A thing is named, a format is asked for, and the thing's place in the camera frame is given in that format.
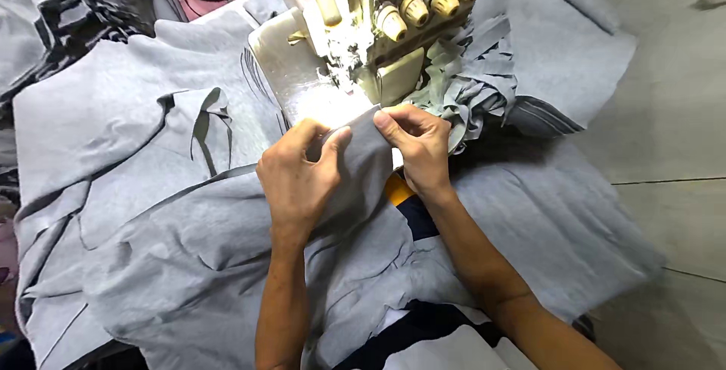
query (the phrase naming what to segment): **dark blue fabric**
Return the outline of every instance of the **dark blue fabric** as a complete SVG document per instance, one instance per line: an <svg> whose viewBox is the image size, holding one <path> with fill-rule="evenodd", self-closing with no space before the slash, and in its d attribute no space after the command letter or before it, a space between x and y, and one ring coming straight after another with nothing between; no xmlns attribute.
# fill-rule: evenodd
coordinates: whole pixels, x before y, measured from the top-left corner
<svg viewBox="0 0 726 370"><path fill-rule="evenodd" d="M409 228L411 228L413 241L439 235L439 230L436 229L431 215L428 213L426 206L423 205L423 201L417 195L414 194L406 198L396 208L406 217L406 222Z"/></svg>
<svg viewBox="0 0 726 370"><path fill-rule="evenodd" d="M496 347L504 337L492 322L475 325L454 305L412 300L404 309L409 312L403 318L368 339L333 370L382 370L388 356L422 340L446 337L462 325L474 328L491 347Z"/></svg>

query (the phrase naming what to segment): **floor tile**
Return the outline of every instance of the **floor tile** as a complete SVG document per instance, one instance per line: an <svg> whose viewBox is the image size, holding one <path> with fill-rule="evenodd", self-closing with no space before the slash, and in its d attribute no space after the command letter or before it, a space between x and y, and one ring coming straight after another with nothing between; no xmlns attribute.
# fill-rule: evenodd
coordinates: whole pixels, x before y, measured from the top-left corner
<svg viewBox="0 0 726 370"><path fill-rule="evenodd" d="M665 271L591 312L597 344L623 370L726 368L726 283Z"/></svg>
<svg viewBox="0 0 726 370"><path fill-rule="evenodd" d="M666 255L669 267L726 281L726 180L616 189L644 235Z"/></svg>
<svg viewBox="0 0 726 370"><path fill-rule="evenodd" d="M726 6L608 0L639 46L578 146L611 182L726 177Z"/></svg>

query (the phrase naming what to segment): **fingernail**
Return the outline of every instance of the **fingernail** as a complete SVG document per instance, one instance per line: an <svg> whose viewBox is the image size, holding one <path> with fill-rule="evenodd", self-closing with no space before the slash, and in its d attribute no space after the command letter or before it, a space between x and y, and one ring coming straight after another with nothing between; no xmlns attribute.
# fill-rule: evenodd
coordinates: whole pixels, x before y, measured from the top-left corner
<svg viewBox="0 0 726 370"><path fill-rule="evenodd" d="M391 122L391 116L386 112L379 110L373 114L373 124L378 127L384 127Z"/></svg>

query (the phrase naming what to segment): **sewing machine body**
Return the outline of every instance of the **sewing machine body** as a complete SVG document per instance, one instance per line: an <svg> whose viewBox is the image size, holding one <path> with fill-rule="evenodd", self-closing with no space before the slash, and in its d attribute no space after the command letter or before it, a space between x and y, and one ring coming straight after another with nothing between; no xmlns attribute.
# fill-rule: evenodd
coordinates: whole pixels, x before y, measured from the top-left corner
<svg viewBox="0 0 726 370"><path fill-rule="evenodd" d="M458 3L453 9L439 14L431 11L436 0L426 0L428 16L412 19L404 13L402 0L284 1L299 31L288 38L306 40L324 60L336 87L348 95L361 89L371 103L383 105L413 90L425 48L463 25L474 2L454 0Z"/></svg>

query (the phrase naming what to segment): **person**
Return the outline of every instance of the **person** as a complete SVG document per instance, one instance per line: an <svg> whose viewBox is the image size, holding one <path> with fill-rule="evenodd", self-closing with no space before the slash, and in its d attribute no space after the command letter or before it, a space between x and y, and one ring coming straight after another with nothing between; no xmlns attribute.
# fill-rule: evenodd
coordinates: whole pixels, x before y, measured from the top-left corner
<svg viewBox="0 0 726 370"><path fill-rule="evenodd" d="M539 370L618 369L590 340L540 305L468 215L449 181L449 122L412 105L386 107L373 121L403 154L406 180L433 218L458 278L529 361ZM324 143L320 160L307 161L306 148L326 132L306 119L270 147L257 166L270 206L272 243L256 333L259 369L301 365L308 334L303 249L340 181L336 159L351 135L350 128L339 129Z"/></svg>

